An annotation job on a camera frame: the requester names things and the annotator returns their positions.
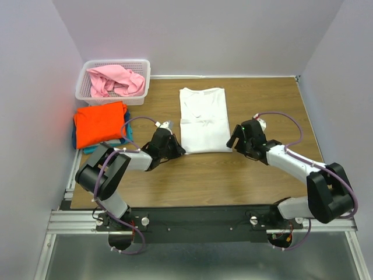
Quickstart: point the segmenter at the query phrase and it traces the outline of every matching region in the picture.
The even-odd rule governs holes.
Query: folded orange shirt
[[[79,108],[74,115],[76,148],[122,138],[121,127],[127,105],[122,102]]]

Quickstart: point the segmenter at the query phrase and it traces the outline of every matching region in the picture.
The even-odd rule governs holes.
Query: laundry basket
[[[88,75],[87,69],[105,66],[105,65],[120,65],[125,69],[131,69],[134,73],[138,73],[145,78],[145,91],[141,96],[120,96],[114,91],[108,92],[110,97],[91,97],[91,79]],[[150,82],[150,62],[146,59],[104,59],[104,60],[90,60],[87,61],[79,74],[78,83],[76,84],[75,97],[79,100],[87,102],[91,106],[102,105],[122,101],[127,105],[142,105],[144,104],[147,90]]]

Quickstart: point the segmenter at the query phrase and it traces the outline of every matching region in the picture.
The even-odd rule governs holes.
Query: pink towel
[[[121,96],[140,96],[145,92],[145,78],[120,65],[106,65],[87,69],[91,78],[91,96],[109,97],[108,91]]]

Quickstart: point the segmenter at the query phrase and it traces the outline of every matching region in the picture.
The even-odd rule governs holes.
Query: wooden table
[[[149,116],[159,122],[172,120],[180,141],[180,100],[182,88],[202,90],[225,88],[230,130],[255,113],[283,111],[293,116],[304,130],[304,140],[292,147],[308,158],[321,160],[294,78],[170,79],[151,80],[145,103],[130,106],[132,117]],[[297,127],[287,118],[266,115],[267,139],[282,143],[298,139]],[[154,125],[148,120],[132,122],[140,146],[148,142]],[[82,156],[82,163],[88,156]],[[162,164],[151,172],[129,171],[118,186],[122,198],[132,207],[268,204],[285,197],[306,195],[306,187],[289,174],[261,162],[233,153],[185,155]],[[94,208],[92,196],[78,184],[71,208]]]

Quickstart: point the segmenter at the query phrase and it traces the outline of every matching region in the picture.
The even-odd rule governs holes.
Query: gray floor
[[[107,236],[58,236],[47,279],[358,279],[346,236],[312,233],[298,249],[267,244],[150,244],[140,255],[110,252]]]

